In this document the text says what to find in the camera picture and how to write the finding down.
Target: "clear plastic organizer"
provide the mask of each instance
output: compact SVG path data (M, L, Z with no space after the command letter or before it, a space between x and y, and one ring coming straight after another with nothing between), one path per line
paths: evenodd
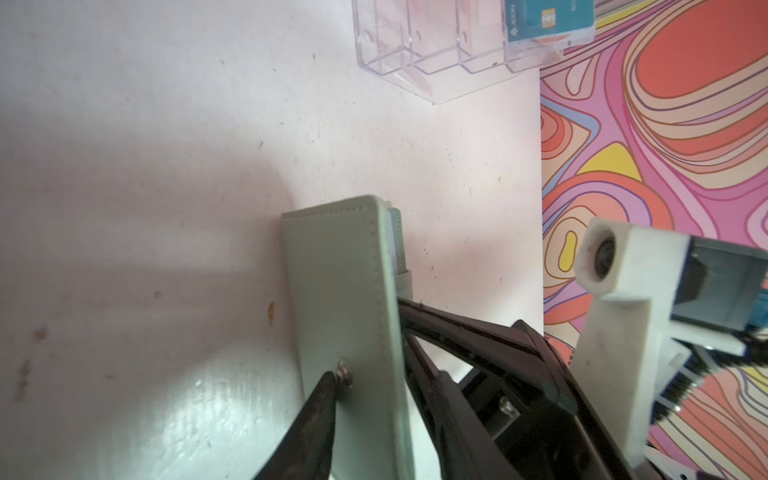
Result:
M364 69L442 103L561 59L577 35L508 42L504 0L353 0Z

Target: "colorful patterned mat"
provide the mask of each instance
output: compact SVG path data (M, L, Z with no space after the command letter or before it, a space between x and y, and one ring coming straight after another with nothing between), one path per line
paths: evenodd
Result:
M768 249L766 25L767 0L649 0L541 71L545 330L564 358L591 302L572 267L593 216ZM766 439L768 369L710 376L650 431L724 478L768 478Z

